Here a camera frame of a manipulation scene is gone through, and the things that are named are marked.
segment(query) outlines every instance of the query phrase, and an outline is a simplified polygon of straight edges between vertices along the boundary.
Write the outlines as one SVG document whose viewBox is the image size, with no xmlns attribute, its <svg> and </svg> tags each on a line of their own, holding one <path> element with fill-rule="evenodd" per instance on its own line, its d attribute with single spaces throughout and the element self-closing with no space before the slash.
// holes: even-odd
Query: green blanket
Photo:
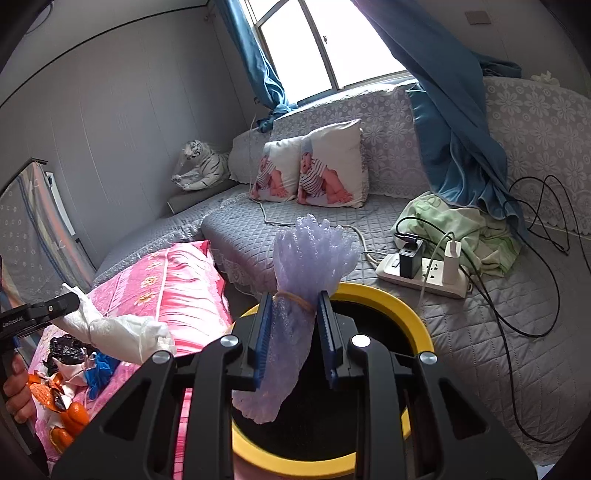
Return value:
<svg viewBox="0 0 591 480">
<path fill-rule="evenodd" d="M 400 218 L 406 216 L 428 220 L 445 232 L 453 231 L 456 240 L 462 242 L 463 252 L 470 256 L 476 268 L 483 273 L 505 276 L 521 250 L 521 244 L 513 238 L 504 220 L 495 220 L 477 208 L 450 208 L 433 193 L 423 193 L 410 201 Z M 398 229 L 400 232 L 426 237 L 435 243 L 443 236 L 437 229 L 415 219 L 401 222 Z M 396 233 L 396 229 L 392 227 L 391 232 Z M 433 248 L 434 245 L 427 244 L 426 255 L 431 256 Z M 435 258 L 443 259 L 441 251 L 437 252 Z M 471 269 L 464 256 L 460 262 Z"/>
</svg>

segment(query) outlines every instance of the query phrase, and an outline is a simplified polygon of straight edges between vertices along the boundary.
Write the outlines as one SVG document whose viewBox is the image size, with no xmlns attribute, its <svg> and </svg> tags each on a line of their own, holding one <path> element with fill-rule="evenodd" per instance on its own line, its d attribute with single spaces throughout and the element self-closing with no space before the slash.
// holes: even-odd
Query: black plastic bag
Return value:
<svg viewBox="0 0 591 480">
<path fill-rule="evenodd" d="M 53 361 L 54 358 L 64 365 L 81 364 L 84 361 L 84 354 L 82 353 L 83 348 L 86 348 L 87 355 L 98 351 L 92 345 L 83 343 L 72 335 L 52 338 L 49 342 L 49 354 L 47 355 L 47 360 L 43 361 L 43 365 L 47 368 L 47 375 L 52 376 L 57 373 L 57 365 Z"/>
</svg>

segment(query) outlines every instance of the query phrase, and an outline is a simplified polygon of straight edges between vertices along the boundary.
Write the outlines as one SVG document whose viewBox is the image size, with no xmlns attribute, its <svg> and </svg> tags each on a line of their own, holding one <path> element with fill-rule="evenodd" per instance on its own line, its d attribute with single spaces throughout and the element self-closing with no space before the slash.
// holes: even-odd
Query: stuffed white tiger toy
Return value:
<svg viewBox="0 0 591 480">
<path fill-rule="evenodd" d="M 203 190 L 229 177 L 228 154 L 193 140 L 181 150 L 174 171 L 177 174 L 171 179 L 183 190 Z"/>
</svg>

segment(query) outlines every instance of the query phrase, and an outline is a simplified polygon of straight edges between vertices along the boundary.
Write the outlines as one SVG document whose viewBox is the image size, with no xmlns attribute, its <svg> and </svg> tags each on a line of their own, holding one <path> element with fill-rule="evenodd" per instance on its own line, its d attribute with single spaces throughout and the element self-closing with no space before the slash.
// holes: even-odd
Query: black charger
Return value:
<svg viewBox="0 0 591 480">
<path fill-rule="evenodd" d="M 406 242 L 400 250 L 400 276 L 414 278 L 423 266 L 425 245 L 421 239 Z"/>
</svg>

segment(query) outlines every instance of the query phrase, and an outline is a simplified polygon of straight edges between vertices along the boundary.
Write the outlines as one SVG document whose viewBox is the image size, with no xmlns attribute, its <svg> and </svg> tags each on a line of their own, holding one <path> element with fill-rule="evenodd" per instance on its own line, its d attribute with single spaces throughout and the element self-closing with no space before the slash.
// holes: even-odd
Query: wall outlet plate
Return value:
<svg viewBox="0 0 591 480">
<path fill-rule="evenodd" d="M 464 13 L 470 25 L 490 25 L 492 23 L 488 13 L 484 10 L 470 10 Z"/>
<path fill-rule="evenodd" d="M 384 258 L 375 272 L 379 278 L 387 280 L 404 287 L 421 290 L 423 286 L 423 277 L 427 273 L 429 266 L 429 258 L 423 258 L 423 267 L 417 272 L 414 278 L 406 278 L 400 276 L 400 256 L 398 254 L 390 254 Z M 435 295 L 442 295 L 444 297 L 451 297 L 453 299 L 465 299 L 468 292 L 468 278 L 464 272 L 457 269 L 457 280 L 455 283 L 443 283 L 443 262 L 440 260 L 433 260 L 429 278 L 425 291 L 434 293 Z"/>
</svg>

